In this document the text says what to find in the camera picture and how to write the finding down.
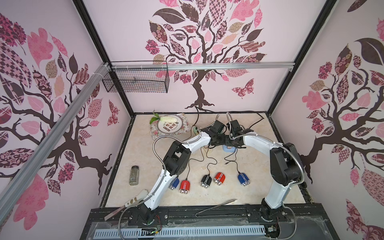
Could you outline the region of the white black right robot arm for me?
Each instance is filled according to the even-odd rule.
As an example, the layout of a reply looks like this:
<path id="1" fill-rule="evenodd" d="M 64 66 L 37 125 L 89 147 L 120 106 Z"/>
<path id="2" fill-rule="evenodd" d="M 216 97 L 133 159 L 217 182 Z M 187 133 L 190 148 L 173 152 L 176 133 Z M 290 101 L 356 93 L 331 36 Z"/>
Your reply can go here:
<path id="1" fill-rule="evenodd" d="M 238 121 L 229 121 L 229 138 L 247 147 L 252 147 L 270 158 L 272 185 L 259 210 L 261 217 L 271 222 L 273 214 L 281 209 L 293 186 L 304 181 L 304 167 L 296 147 L 282 144 L 261 136 L 250 129 L 242 129 Z"/>

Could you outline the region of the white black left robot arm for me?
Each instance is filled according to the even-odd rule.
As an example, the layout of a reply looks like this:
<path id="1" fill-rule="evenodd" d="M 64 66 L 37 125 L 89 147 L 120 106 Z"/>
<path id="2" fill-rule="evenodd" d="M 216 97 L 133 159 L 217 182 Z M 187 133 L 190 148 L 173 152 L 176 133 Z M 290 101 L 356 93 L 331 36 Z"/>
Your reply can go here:
<path id="1" fill-rule="evenodd" d="M 132 202 L 127 202 L 122 210 L 127 210 L 137 206 L 144 206 L 148 212 L 154 211 L 159 205 L 168 189 L 170 183 L 182 174 L 186 169 L 192 153 L 204 146 L 213 143 L 218 137 L 225 138 L 225 125 L 218 120 L 205 128 L 198 129 L 197 135 L 185 141 L 181 141 L 172 136 L 158 137 L 153 143 L 153 152 L 163 165 L 163 172 L 159 175 L 152 190 L 144 197 Z M 174 142 L 171 144 L 166 155 L 161 158 L 155 149 L 157 141 L 163 138 L 171 138 Z"/>

